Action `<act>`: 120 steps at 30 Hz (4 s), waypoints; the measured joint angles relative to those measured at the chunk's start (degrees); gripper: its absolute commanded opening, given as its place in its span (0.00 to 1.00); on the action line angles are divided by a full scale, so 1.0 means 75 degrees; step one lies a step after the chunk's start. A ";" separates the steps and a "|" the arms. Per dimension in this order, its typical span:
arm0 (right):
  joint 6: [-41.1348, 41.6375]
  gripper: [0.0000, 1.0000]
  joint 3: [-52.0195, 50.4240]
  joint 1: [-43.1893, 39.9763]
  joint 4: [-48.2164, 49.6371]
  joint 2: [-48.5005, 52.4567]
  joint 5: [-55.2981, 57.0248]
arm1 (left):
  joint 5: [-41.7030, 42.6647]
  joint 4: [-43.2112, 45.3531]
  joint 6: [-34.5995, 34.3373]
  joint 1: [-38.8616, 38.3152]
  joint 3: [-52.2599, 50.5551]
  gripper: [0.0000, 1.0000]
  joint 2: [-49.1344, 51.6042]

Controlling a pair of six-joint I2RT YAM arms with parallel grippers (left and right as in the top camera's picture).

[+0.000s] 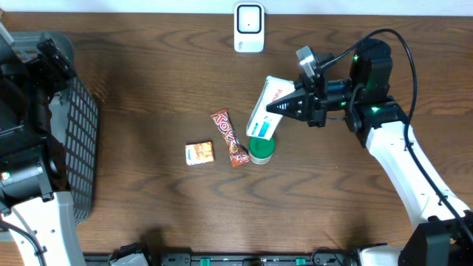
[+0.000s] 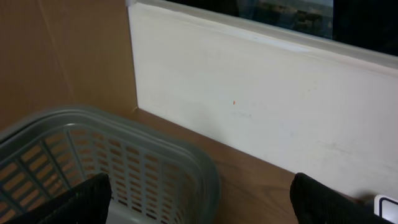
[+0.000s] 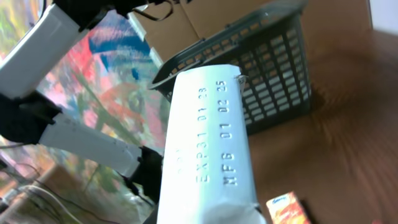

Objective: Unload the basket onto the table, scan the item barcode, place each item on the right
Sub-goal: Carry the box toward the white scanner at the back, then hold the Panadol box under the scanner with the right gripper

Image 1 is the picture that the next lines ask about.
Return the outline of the green lid jar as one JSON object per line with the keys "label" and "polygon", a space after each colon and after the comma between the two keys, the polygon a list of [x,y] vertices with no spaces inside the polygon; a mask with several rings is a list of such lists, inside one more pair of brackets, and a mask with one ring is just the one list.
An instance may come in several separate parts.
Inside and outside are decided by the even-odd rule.
{"label": "green lid jar", "polygon": [[266,140],[252,137],[249,142],[248,153],[253,163],[264,165],[272,158],[275,148],[276,142],[273,138]]}

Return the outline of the red Top chocolate bar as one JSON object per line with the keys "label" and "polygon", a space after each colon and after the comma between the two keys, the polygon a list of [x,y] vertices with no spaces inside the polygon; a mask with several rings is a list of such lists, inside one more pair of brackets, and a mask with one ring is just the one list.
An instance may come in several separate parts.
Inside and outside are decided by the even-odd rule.
{"label": "red Top chocolate bar", "polygon": [[210,115],[220,134],[228,146],[228,153],[233,167],[240,166],[250,161],[250,156],[245,147],[240,143],[234,130],[227,109],[221,109]]}

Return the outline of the small orange snack box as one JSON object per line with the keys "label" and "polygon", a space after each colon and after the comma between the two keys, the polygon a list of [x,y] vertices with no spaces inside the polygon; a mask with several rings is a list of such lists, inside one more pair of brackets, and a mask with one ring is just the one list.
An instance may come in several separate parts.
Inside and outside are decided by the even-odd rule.
{"label": "small orange snack box", "polygon": [[188,144],[185,153],[188,166],[214,162],[212,142]]}

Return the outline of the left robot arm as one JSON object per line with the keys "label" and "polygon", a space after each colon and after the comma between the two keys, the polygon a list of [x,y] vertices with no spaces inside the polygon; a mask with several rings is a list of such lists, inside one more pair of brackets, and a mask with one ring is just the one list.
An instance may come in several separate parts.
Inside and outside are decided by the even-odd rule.
{"label": "left robot arm", "polygon": [[52,134],[50,103],[77,72],[51,38],[23,61],[1,28],[1,232],[25,265],[85,265],[65,148]]}

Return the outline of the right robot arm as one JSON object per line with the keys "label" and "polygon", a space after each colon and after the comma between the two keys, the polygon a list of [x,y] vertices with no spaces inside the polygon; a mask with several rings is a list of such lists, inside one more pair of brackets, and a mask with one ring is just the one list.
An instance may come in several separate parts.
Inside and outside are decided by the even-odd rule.
{"label": "right robot arm", "polygon": [[411,127],[412,116],[389,95],[390,46],[367,38],[350,48],[347,79],[329,81],[337,61],[311,48],[297,52],[303,72],[295,91],[268,105],[269,112],[323,127],[327,114],[343,111],[348,129],[379,162],[408,213],[413,232],[402,247],[368,245],[335,253],[340,265],[470,265],[472,210],[442,180]]}

